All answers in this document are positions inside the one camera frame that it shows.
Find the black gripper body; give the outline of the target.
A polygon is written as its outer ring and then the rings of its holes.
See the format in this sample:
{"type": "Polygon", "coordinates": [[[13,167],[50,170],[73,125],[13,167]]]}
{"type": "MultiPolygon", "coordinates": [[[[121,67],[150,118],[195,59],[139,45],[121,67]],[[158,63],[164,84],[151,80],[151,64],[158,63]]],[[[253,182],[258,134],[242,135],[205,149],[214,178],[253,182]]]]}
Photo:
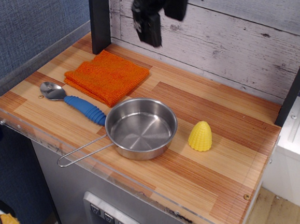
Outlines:
{"type": "Polygon", "coordinates": [[[158,14],[166,0],[133,0],[132,11],[145,15],[158,14]]]}

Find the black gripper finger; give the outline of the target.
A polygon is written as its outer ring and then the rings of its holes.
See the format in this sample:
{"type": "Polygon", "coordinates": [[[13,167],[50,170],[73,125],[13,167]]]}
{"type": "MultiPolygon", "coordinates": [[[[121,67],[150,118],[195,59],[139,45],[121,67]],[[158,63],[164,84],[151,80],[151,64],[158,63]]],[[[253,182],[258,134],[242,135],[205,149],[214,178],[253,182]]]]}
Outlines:
{"type": "Polygon", "coordinates": [[[166,0],[163,7],[165,15],[174,20],[183,21],[187,11],[188,0],[166,0]]]}
{"type": "Polygon", "coordinates": [[[140,11],[133,11],[132,14],[139,40],[153,47],[162,46],[160,15],[154,13],[142,16],[140,11]]]}

